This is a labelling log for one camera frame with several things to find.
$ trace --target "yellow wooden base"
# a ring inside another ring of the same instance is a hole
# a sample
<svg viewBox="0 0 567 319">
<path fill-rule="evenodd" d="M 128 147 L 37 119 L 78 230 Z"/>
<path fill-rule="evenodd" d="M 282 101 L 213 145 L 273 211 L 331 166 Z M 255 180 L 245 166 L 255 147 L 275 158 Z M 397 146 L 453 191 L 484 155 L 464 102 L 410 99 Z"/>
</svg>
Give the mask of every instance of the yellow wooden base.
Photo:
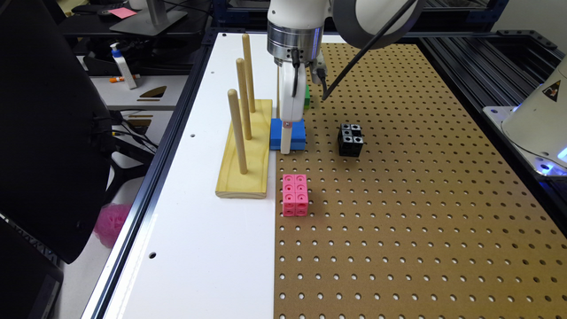
<svg viewBox="0 0 567 319">
<path fill-rule="evenodd" d="M 221 171 L 216 184 L 220 198 L 266 197 L 268 184 L 269 129 L 272 119 L 272 100 L 256 100 L 256 112 L 250 113 L 252 139 L 245 140 L 248 173 L 240 174 L 232 123 L 222 156 Z"/>
</svg>

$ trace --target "pegboard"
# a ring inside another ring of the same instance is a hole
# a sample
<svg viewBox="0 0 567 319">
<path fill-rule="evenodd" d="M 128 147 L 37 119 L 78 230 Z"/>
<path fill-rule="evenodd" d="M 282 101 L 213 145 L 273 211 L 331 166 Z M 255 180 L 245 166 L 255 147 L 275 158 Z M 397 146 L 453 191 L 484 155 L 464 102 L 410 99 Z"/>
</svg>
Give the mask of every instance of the pegboard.
<svg viewBox="0 0 567 319">
<path fill-rule="evenodd" d="M 335 79 L 358 50 L 324 44 Z M 320 101 L 307 217 L 276 205 L 275 318 L 567 318 L 567 240 L 415 45 L 371 51 Z M 359 158 L 338 156 L 340 123 Z"/>
</svg>

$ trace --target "black cable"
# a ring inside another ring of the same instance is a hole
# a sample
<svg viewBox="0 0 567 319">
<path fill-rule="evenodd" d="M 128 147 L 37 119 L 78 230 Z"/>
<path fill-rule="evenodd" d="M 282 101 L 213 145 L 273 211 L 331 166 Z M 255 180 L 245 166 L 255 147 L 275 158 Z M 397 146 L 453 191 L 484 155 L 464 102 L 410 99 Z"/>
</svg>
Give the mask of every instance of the black cable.
<svg viewBox="0 0 567 319">
<path fill-rule="evenodd" d="M 130 133 L 130 132 L 125 132 L 125 131 L 113 129 L 113 133 L 120 133 L 120 134 L 125 134 L 125 135 L 128 135 L 128 136 L 132 136 L 132 137 L 134 137 L 135 140 L 136 140 L 136 138 L 139 138 L 140 140 L 145 141 L 145 142 L 147 142 L 148 144 L 151 144 L 154 147 L 158 147 L 157 145 L 153 144 L 149 139 L 143 138 L 141 136 L 138 136 L 138 135 Z"/>
<path fill-rule="evenodd" d="M 128 132 L 130 132 L 130 133 L 134 132 L 134 133 L 138 134 L 139 136 L 143 136 L 143 137 L 148 141 L 148 143 L 151 144 L 153 147 L 158 147 L 158 145 L 155 144 L 154 142 L 152 142 L 151 139 L 150 139 L 145 133 L 139 133 L 139 132 L 136 130 L 136 128 L 132 125 L 132 123 L 130 123 L 129 121 L 123 121 L 123 122 L 121 123 L 121 125 L 122 125 L 122 127 L 125 128 Z"/>
<path fill-rule="evenodd" d="M 189 7 L 188 5 L 176 4 L 176 3 L 172 3 L 172 2 L 169 2 L 169 1 L 166 1 L 166 0 L 160 0 L 160 1 L 163 2 L 163 3 L 166 3 L 166 4 L 172 4 L 172 5 L 174 5 L 175 7 L 180 6 L 180 7 L 182 7 L 182 8 L 192 9 L 192 10 L 195 10 L 195 11 L 198 11 L 198 12 L 204 12 L 204 13 L 208 14 L 209 16 L 213 17 L 213 15 L 211 14 L 211 12 L 208 12 L 207 10 L 203 10 L 203 9 L 199 9 L 199 8 L 195 8 L 195 7 Z"/>
<path fill-rule="evenodd" d="M 128 128 L 124 125 L 123 122 L 121 123 L 121 126 L 122 126 L 123 128 L 125 128 L 128 133 L 132 134 L 132 131 L 131 131 L 130 129 L 128 129 Z M 143 147 L 145 147 L 146 149 L 148 149 L 150 152 L 152 152 L 152 153 L 155 154 L 156 152 L 155 152 L 150 146 L 148 146 L 148 145 L 146 144 L 146 143 L 153 144 L 153 142 L 148 138 L 148 136 L 146 136 L 145 134 L 142 135 L 142 136 L 148 141 L 148 142 L 145 142 L 144 139 L 140 137 L 141 134 L 139 134 L 139 133 L 136 133 L 136 134 L 137 134 L 137 136 L 136 136 L 136 135 L 132 135 L 132 138 L 133 138 L 136 142 L 138 142 L 140 145 L 142 145 Z"/>
<path fill-rule="evenodd" d="M 291 50 L 291 64 L 295 69 L 295 77 L 293 78 L 293 92 L 291 93 L 291 97 L 295 97 L 295 95 L 298 92 L 298 75 L 299 75 L 299 66 L 301 65 L 298 48 Z"/>
<path fill-rule="evenodd" d="M 380 40 L 380 38 L 401 18 L 404 13 L 411 7 L 417 0 L 408 0 L 397 12 L 396 14 L 374 35 L 374 37 L 366 43 L 364 48 L 362 48 L 356 56 L 348 63 L 348 65 L 341 71 L 337 79 L 329 86 L 329 89 L 323 93 L 322 100 L 324 101 L 329 97 L 330 93 L 338 86 L 338 84 L 345 78 L 346 74 L 358 63 L 358 61 L 372 48 L 372 46 Z"/>
<path fill-rule="evenodd" d="M 317 69 L 317 77 L 321 80 L 322 84 L 322 93 L 323 95 L 327 91 L 327 75 L 325 74 L 325 70 L 319 68 Z"/>
</svg>

